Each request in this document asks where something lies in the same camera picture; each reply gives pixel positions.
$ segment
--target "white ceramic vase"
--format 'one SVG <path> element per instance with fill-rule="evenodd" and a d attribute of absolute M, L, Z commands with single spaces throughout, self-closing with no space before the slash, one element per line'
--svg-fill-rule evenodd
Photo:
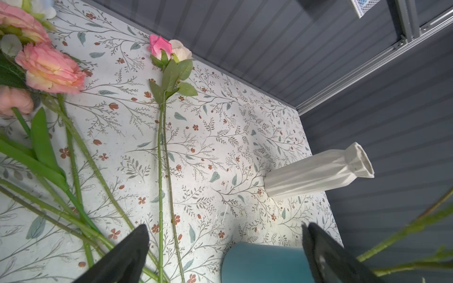
<path fill-rule="evenodd" d="M 264 189 L 280 200 L 344 187 L 357 177 L 374 178 L 374 170 L 362 146 L 353 143 L 345 150 L 326 150 L 269 172 Z"/>

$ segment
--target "white rose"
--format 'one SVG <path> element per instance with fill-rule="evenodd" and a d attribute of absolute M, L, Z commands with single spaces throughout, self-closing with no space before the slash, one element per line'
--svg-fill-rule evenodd
<path fill-rule="evenodd" d="M 182 42 L 176 39 L 172 39 L 169 42 L 171 44 L 171 49 L 173 50 L 173 53 L 176 54 L 176 57 L 178 57 L 179 61 L 192 59 L 192 51 L 184 47 Z"/>

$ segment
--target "pink peony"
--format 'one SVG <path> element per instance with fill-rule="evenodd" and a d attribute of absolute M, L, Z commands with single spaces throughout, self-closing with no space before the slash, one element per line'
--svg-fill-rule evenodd
<path fill-rule="evenodd" d="M 47 44 L 27 44 L 16 56 L 16 63 L 27 70 L 28 86 L 52 93 L 78 94 L 85 73 L 68 55 Z"/>
<path fill-rule="evenodd" d="M 22 114 L 31 113 L 33 100 L 30 93 L 15 87 L 0 86 L 0 115 L 14 116 L 13 107 L 17 107 Z"/>
<path fill-rule="evenodd" d="M 10 6 L 2 1 L 0 1 L 0 26 L 19 28 L 22 30 L 22 35 L 14 32 L 16 35 L 29 38 L 35 43 L 51 43 L 46 30 L 38 20 L 21 8 Z"/>

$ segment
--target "peach rose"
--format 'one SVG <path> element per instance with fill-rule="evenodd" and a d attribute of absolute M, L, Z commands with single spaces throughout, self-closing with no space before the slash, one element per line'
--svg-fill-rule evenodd
<path fill-rule="evenodd" d="M 14 116 L 13 107 L 17 107 L 22 114 L 31 113 L 33 100 L 30 93 L 15 87 L 0 86 L 0 115 Z"/>
<path fill-rule="evenodd" d="M 78 94 L 85 73 L 68 55 L 47 44 L 27 44 L 16 56 L 16 63 L 27 70 L 28 86 L 51 93 Z"/>
<path fill-rule="evenodd" d="M 10 6 L 2 1 L 0 1 L 0 26 L 5 27 L 2 31 L 7 34 L 16 34 L 21 40 L 26 41 L 28 38 L 34 43 L 51 43 L 46 30 L 37 19 L 21 8 Z"/>

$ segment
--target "floral wallpaper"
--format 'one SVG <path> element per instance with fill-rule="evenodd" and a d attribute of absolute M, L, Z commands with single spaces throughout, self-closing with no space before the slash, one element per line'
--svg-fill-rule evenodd
<path fill-rule="evenodd" d="M 87 74 L 85 90 L 67 98 L 68 112 L 116 200 L 135 224 L 148 226 L 154 254 L 164 229 L 164 269 L 177 282 L 171 225 L 158 225 L 158 107 L 147 80 L 160 81 L 162 74 L 149 59 L 148 35 L 81 1 L 56 1 L 55 8 L 53 44 Z M 176 223 L 187 283 L 220 282 L 222 259 L 237 242 L 301 247 L 302 222 L 318 223 L 341 242 L 324 193 L 283 201 L 266 195 L 266 172 L 311 155 L 297 112 L 197 61 L 189 80 L 198 96 L 175 95 L 167 103 L 175 215 L 164 198 L 164 219 Z M 73 153 L 63 125 L 47 113 L 58 161 L 69 172 Z M 0 125 L 28 142 L 15 119 L 2 118 Z M 128 226 L 81 157 L 78 166 L 86 211 L 112 242 L 121 241 Z M 0 173 L 52 202 L 21 164 L 0 156 Z M 71 282 L 88 267 L 78 238 L 5 196 L 0 249 L 0 282 Z"/>

